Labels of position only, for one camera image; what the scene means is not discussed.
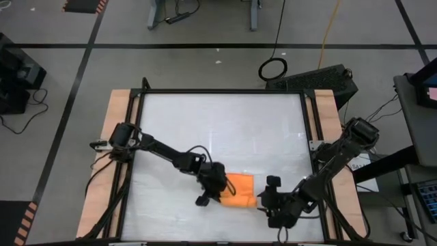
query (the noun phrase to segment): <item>keyboard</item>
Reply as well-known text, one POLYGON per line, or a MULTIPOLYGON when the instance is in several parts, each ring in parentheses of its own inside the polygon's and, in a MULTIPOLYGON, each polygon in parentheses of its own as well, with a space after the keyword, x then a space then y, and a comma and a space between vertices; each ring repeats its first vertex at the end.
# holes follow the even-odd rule
POLYGON ((286 77, 282 81, 274 83, 273 87, 278 90, 315 89, 340 92, 348 87, 347 80, 348 78, 338 72, 338 69, 331 68, 311 74, 286 77))
POLYGON ((417 183, 419 200, 431 223, 437 222, 437 180, 417 183))

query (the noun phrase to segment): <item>table leg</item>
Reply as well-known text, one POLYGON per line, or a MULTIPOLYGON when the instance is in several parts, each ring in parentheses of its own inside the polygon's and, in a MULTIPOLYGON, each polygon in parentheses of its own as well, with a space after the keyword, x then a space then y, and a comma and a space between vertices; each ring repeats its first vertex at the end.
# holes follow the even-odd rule
POLYGON ((418 164, 416 150, 410 146, 380 160, 368 164, 354 171, 355 183, 360 183, 372 178, 379 177, 389 172, 405 167, 407 164, 418 164))
POLYGON ((258 1, 252 0, 251 2, 251 31, 258 29, 258 1))
POLYGON ((165 1, 165 0, 150 0, 151 7, 150 7, 150 11, 149 11, 149 18, 147 20, 147 28, 149 30, 152 30, 156 26, 156 24, 155 24, 156 16, 157 16, 159 7, 163 1, 165 1))

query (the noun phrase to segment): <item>wooden board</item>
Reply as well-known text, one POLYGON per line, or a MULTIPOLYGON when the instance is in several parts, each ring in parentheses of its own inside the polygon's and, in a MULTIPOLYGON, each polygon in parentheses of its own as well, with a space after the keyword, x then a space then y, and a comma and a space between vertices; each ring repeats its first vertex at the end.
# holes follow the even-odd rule
MULTIPOLYGON (((124 121, 129 93, 130 90, 112 91, 101 134, 102 139, 108 139, 111 136, 115 125, 118 122, 124 121)), ((330 90, 316 90, 315 97, 324 139, 338 139, 341 134, 341 124, 337 113, 333 92, 330 90)), ((136 115, 135 108, 137 107, 137 103, 138 102, 136 102, 134 105, 134 110, 132 111, 134 112, 134 116, 136 115)), ((313 138, 317 139, 317 135, 315 134, 316 131, 311 101, 307 100, 306 103, 310 119, 311 132, 313 133, 313 138)), ((102 156, 103 154, 104 153, 97 154, 96 158, 102 156)), ((99 170, 103 165, 108 163, 108 161, 108 158, 103 158, 101 161, 95 164, 94 170, 99 170)), ((90 184, 87 197, 85 198, 83 212, 79 222, 79 228, 76 234, 77 237, 87 234, 107 208, 114 172, 115 164, 101 172, 90 184)), ((354 227, 361 236, 364 236, 366 234, 366 229, 352 174, 347 169, 344 169, 334 178, 333 186, 339 210, 343 213, 344 217, 349 221, 351 226, 354 227)), ((114 212, 110 236, 115 236, 118 215, 119 209, 114 212)), ((335 228, 330 211, 327 212, 327 218, 330 237, 335 238, 335 228)))

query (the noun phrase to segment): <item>orange towel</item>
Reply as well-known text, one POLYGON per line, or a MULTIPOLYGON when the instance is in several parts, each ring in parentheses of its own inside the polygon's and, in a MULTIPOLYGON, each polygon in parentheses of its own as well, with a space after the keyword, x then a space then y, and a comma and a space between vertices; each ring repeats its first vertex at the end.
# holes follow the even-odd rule
POLYGON ((228 186, 220 194, 220 203, 231 207, 256 208, 257 199, 253 195, 253 175, 226 174, 226 177, 228 186))

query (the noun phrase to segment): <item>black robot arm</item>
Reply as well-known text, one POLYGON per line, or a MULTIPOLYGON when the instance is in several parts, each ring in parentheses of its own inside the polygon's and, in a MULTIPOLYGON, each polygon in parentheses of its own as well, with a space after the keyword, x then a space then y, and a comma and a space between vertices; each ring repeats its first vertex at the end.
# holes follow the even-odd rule
POLYGON ((343 134, 336 142, 323 143, 312 153, 311 158, 314 163, 322 166, 321 170, 301 180, 292 192, 277 192, 277 187, 281 186, 281 178, 267 177, 266 189, 258 196, 261 197, 263 206, 260 210, 268 217, 268 227, 291 228, 298 221, 302 211, 310 213, 319 201, 326 200, 327 205, 338 215, 340 224, 351 240, 361 240, 339 210, 328 200, 326 185, 350 160, 362 151, 374 147, 378 138, 378 129, 361 118, 353 118, 346 124, 343 134))
POLYGON ((208 162, 204 154, 191 151, 179 152, 153 136, 142 133, 141 129, 133 124, 117 124, 109 143, 113 147, 109 158, 115 161, 126 162, 132 158, 134 151, 144 150, 171 162, 180 172, 196 176, 197 182, 204 189, 203 195, 196 200, 198 206, 207 206, 210 198, 219 202, 220 192, 227 187, 225 166, 222 163, 211 162, 211 160, 208 162), (135 142, 129 145, 132 138, 135 142))

